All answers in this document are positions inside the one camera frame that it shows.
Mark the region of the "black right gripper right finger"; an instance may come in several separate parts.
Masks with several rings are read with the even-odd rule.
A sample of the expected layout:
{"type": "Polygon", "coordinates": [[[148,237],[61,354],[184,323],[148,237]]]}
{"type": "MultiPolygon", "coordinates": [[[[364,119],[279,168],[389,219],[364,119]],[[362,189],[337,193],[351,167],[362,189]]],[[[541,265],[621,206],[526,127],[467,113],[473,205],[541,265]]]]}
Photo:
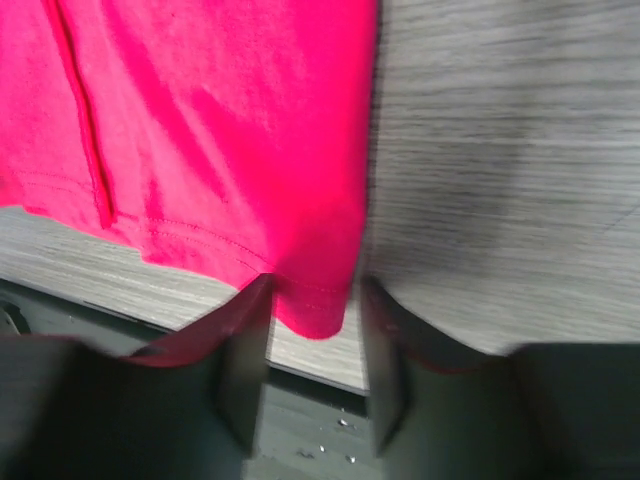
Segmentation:
{"type": "Polygon", "coordinates": [[[374,449],[389,479],[635,479],[639,347],[475,350],[373,277],[361,328],[374,449]]]}

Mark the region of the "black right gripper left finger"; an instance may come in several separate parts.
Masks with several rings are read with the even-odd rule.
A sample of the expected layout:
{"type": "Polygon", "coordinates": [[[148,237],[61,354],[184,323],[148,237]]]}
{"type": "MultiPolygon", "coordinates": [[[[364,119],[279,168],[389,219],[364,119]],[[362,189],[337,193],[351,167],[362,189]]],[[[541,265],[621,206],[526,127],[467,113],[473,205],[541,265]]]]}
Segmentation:
{"type": "Polygon", "coordinates": [[[20,330],[1,306],[5,479],[239,479],[254,451],[273,281],[134,353],[20,330]]]}

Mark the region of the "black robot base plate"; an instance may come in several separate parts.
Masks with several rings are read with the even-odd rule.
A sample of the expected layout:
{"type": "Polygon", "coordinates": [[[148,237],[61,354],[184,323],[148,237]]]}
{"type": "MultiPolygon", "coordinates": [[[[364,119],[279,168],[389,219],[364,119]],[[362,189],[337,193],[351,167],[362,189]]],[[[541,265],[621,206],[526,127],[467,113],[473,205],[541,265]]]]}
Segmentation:
{"type": "MultiPolygon", "coordinates": [[[[124,356],[172,333],[144,321],[42,293],[1,285],[1,306],[34,334],[69,336],[124,356]]],[[[267,365],[254,451],[239,479],[376,479],[364,399],[310,377],[267,365]]]]}

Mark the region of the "red pink t shirt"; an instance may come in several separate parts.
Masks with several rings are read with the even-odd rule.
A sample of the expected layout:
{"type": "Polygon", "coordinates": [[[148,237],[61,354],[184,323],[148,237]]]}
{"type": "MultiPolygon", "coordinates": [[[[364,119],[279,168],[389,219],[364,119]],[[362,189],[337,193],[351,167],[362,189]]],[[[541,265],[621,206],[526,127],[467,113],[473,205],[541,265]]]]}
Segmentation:
{"type": "Polygon", "coordinates": [[[373,1],[5,1],[1,203],[337,334],[366,214],[373,1]]]}

